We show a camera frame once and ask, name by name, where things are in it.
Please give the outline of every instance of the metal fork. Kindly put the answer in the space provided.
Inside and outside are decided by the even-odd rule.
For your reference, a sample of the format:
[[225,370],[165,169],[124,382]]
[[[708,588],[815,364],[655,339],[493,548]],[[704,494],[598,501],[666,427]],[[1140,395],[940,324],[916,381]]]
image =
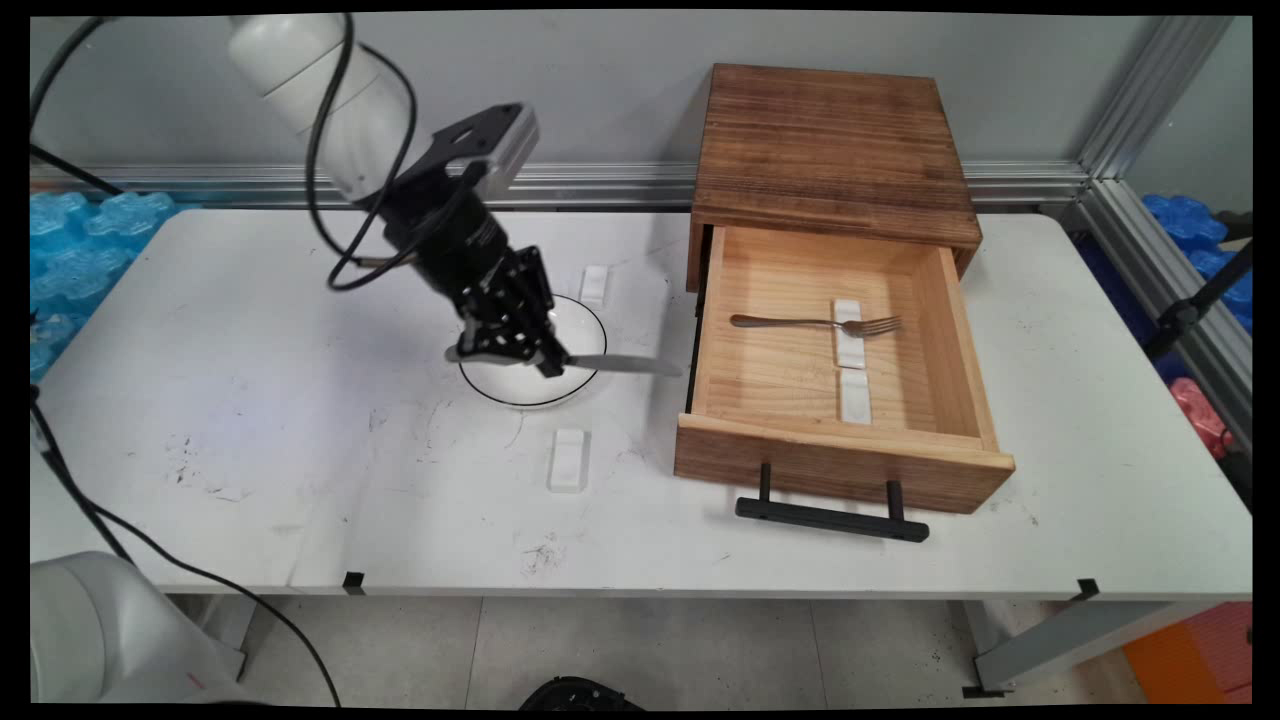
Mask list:
[[845,320],[836,323],[832,320],[785,320],[780,318],[756,318],[754,315],[732,315],[728,319],[739,328],[767,328],[773,325],[827,325],[845,331],[850,337],[872,337],[891,333],[902,327],[902,319],[897,315],[879,318],[877,320]]

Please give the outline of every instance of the wooden cabinet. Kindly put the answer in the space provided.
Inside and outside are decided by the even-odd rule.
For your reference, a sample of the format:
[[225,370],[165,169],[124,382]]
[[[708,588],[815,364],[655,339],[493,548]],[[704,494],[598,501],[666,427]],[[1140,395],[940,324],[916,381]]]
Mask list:
[[[973,512],[1000,452],[959,275],[982,232],[931,78],[712,70],[689,243],[701,324],[676,474]],[[735,313],[904,327],[867,340],[870,424],[840,419],[833,331],[735,328]]]

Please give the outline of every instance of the gray floor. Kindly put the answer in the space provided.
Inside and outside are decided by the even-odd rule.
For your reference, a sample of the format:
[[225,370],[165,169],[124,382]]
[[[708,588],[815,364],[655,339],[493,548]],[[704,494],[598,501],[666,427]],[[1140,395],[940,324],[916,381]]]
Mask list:
[[[959,603],[280,597],[343,703],[513,710],[581,675],[646,710],[806,710],[1144,702],[1120,651],[965,701],[973,638]],[[302,643],[266,612],[244,641],[243,684],[280,705],[328,705]]]

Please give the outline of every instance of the robotic arm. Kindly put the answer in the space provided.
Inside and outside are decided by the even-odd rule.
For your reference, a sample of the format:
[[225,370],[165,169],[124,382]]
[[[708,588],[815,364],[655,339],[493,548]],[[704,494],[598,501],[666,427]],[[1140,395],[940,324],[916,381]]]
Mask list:
[[[343,45],[335,14],[232,15],[233,61],[300,137],[316,119]],[[338,88],[319,163],[353,205],[372,210],[410,122],[408,96],[358,45]],[[465,327],[448,356],[536,365],[545,377],[572,359],[548,316],[550,284],[536,247],[512,250],[481,201],[506,188],[538,142],[532,108],[495,105],[430,136],[416,132],[408,158],[378,209],[387,240],[416,247],[413,268],[453,304]],[[465,170],[453,177],[451,164]]]

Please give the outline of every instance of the drawer handle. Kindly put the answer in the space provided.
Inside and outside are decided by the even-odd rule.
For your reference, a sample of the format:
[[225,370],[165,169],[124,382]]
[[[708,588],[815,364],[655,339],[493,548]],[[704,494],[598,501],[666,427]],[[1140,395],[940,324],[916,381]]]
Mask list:
[[760,498],[737,498],[733,512],[739,518],[753,518],[756,520],[769,520],[772,523],[786,523],[788,525],[804,525],[823,530],[840,530],[859,536],[872,536],[877,538],[900,539],[906,542],[924,542],[929,537],[929,527],[924,523],[911,523],[902,519],[902,483],[888,480],[884,483],[888,493],[888,518],[876,515],[861,515],[858,512],[840,512],[823,507],[806,507],[804,505],[791,505],[787,502],[772,502],[769,500],[769,477],[772,469],[768,462],[760,465]]

